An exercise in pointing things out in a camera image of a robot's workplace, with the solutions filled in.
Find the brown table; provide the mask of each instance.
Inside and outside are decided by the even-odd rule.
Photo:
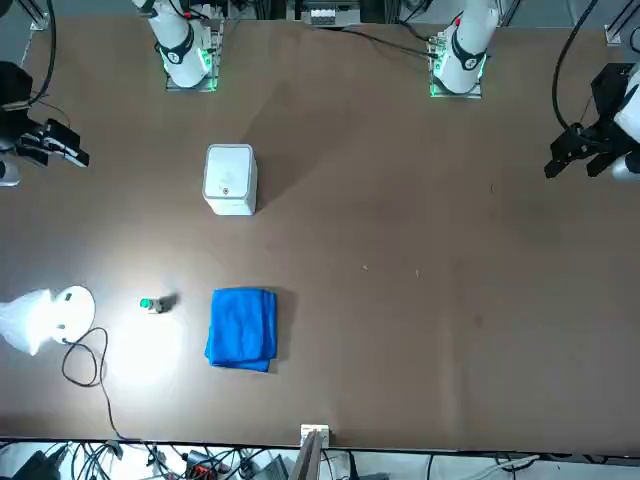
[[[498,32],[482,101],[430,99],[423,60],[293,23],[229,28],[209,95],[164,92],[144,20],[59,30],[47,100],[91,166],[21,164],[20,187],[0,190],[0,298],[93,292],[123,434],[295,445],[301,423],[327,423],[341,446],[640,454],[640,189],[542,171],[566,30]],[[581,33],[568,119],[610,56]],[[46,63],[38,36],[36,85]],[[245,142],[259,212],[216,217],[206,148]],[[231,285],[279,294],[270,374],[203,356],[211,292]],[[137,311],[173,291],[173,313]],[[62,379],[64,351],[0,343],[3,435],[112,436],[99,389]]]

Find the lid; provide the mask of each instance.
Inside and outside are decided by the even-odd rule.
[[[204,196],[246,197],[251,181],[252,158],[250,145],[211,145],[204,170]]]

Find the white container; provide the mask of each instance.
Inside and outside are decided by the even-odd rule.
[[[210,145],[202,196],[217,215],[253,215],[258,166],[251,145]]]

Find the folded blue towel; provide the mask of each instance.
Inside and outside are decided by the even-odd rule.
[[[266,372],[276,352],[275,293],[245,287],[213,292],[204,352],[209,365]]]

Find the floor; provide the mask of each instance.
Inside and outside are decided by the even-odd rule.
[[[11,477],[26,462],[26,460],[36,450],[50,452],[55,451],[63,444],[52,443],[21,443],[9,445],[0,450],[0,478],[2,476]],[[92,444],[97,449],[100,444]],[[73,480],[71,476],[71,458],[72,452],[76,449],[77,444],[69,445],[69,454],[66,456],[60,468],[61,480]],[[194,447],[195,450],[204,452],[203,448]],[[159,451],[166,456],[165,464],[178,474],[184,473],[185,463],[178,454],[168,446],[158,447]],[[188,446],[178,446],[180,453],[189,452],[192,448]],[[227,451],[226,448],[211,448],[210,452],[218,454]],[[247,450],[248,454],[258,452],[258,450]],[[158,474],[152,467],[146,466],[149,457],[148,451],[142,446],[124,446],[122,460],[118,460],[112,455],[105,455],[101,465],[103,470],[113,480],[137,480],[153,477]],[[297,451],[295,450],[267,450],[259,453],[254,458],[257,469],[266,466],[277,455],[281,455],[284,464],[289,471],[295,464]],[[237,455],[233,463],[228,461],[224,463],[230,468],[239,465]],[[338,480],[348,475],[348,457],[341,451],[327,451],[327,458],[331,464],[331,471],[327,466],[327,462],[322,462],[320,468],[321,480]],[[399,453],[375,453],[375,452],[355,452],[354,458],[361,476],[375,473],[386,473],[391,480],[423,480],[427,478],[427,467],[429,455],[426,454],[399,454]],[[82,449],[79,449],[78,456],[75,461],[75,478],[80,478],[80,470],[84,464],[84,455]],[[487,458],[470,458],[470,457],[450,457],[435,456],[432,467],[432,480],[471,480],[479,472],[484,472],[488,468],[494,467],[495,463],[492,459]],[[556,479],[581,479],[581,480],[626,480],[638,478],[638,467],[628,466],[611,466],[611,465],[592,465],[587,463],[567,463],[567,462],[542,462],[537,461],[526,470],[519,471],[517,478],[520,480],[556,480]],[[496,470],[487,479],[507,480],[511,479],[510,473]]]

